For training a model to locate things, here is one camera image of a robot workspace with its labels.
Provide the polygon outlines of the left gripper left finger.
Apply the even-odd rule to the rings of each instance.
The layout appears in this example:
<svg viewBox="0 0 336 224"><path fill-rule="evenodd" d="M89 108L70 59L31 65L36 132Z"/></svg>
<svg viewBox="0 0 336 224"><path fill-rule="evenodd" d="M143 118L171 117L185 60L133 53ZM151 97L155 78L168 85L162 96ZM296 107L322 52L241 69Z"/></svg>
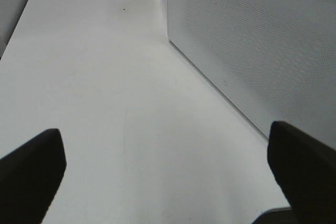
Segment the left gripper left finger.
<svg viewBox="0 0 336 224"><path fill-rule="evenodd" d="M42 223L67 162L58 129L47 129L1 158L1 223Z"/></svg>

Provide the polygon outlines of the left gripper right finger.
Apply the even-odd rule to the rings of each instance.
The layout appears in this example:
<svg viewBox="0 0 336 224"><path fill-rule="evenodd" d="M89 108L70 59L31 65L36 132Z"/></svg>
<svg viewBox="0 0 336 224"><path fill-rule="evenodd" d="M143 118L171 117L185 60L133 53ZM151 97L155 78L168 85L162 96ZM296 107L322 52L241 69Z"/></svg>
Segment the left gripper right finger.
<svg viewBox="0 0 336 224"><path fill-rule="evenodd" d="M274 121L267 162L299 223L335 223L335 150Z"/></svg>

